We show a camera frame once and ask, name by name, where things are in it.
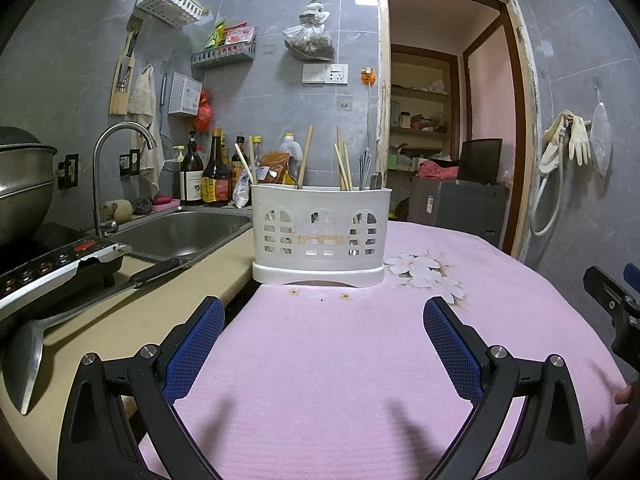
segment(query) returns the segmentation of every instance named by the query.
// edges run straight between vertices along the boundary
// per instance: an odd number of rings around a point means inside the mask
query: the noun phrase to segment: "blue gripper pad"
[[[640,269],[634,264],[626,264],[622,277],[636,292],[640,293]]]
[[[205,301],[208,301],[209,305],[201,304],[206,309],[166,364],[163,393],[168,404],[173,404],[176,399],[181,399],[189,393],[205,359],[224,328],[225,307],[222,302],[218,298],[207,298]],[[185,325],[193,323],[192,318]]]
[[[443,309],[449,311],[450,317],[456,318],[455,321],[460,327],[464,325],[459,322],[442,298],[438,298],[438,300],[444,305],[438,305],[436,298],[431,298],[424,305],[424,313],[422,315],[424,329],[429,339],[431,339],[431,343],[436,349],[458,395],[462,399],[470,400],[475,406],[484,393],[481,365],[460,337],[458,330],[447,319]]]

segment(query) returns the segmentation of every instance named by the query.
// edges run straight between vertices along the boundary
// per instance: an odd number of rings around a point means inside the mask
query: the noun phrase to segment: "hose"
[[[559,155],[558,155],[558,171],[560,171],[560,180],[558,183],[558,200],[556,201],[556,208],[554,209],[554,213],[551,215],[551,220],[549,223],[540,231],[536,231],[533,225],[536,221],[536,212],[538,211],[538,205],[540,204],[540,198],[542,197],[542,192],[545,190],[546,181],[549,179],[548,175],[542,180],[542,184],[540,185],[540,189],[538,190],[538,194],[536,195],[536,199],[533,203],[533,208],[531,209],[531,213],[529,214],[529,229],[531,230],[531,234],[534,236],[543,236],[546,232],[551,229],[553,224],[556,222],[558,218],[558,213],[560,212],[560,202],[562,201],[562,188],[564,185],[564,168],[562,166],[562,152],[564,152],[564,133],[566,129],[564,128],[559,136]]]

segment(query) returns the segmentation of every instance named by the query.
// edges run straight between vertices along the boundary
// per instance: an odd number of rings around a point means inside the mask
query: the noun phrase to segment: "stainless steel sink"
[[[142,260],[180,258],[193,265],[251,226],[247,210],[180,206],[128,222],[109,238],[130,245],[129,254]]]

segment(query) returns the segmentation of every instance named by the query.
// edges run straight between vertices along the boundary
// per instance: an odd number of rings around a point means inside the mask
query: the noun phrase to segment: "countertop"
[[[123,292],[48,331],[26,416],[15,409],[0,380],[0,409],[48,478],[56,478],[60,427],[82,356],[96,352],[103,360],[130,357],[146,343],[159,344],[172,327],[188,319],[205,296],[216,296],[227,304],[251,278],[253,260],[254,238],[248,230],[181,274],[160,278],[158,284],[142,290]],[[116,283],[150,265],[125,256]],[[74,300],[85,301],[98,290],[102,285]]]

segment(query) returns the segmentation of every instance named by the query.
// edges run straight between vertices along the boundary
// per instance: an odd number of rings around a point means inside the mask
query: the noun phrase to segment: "white plastic jug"
[[[288,152],[293,158],[296,159],[296,166],[298,170],[300,170],[300,163],[302,162],[302,148],[295,141],[292,132],[286,132],[284,134],[284,141],[278,148],[279,152]],[[289,171],[285,171],[284,178],[282,180],[283,184],[293,185],[293,179],[291,178]]]

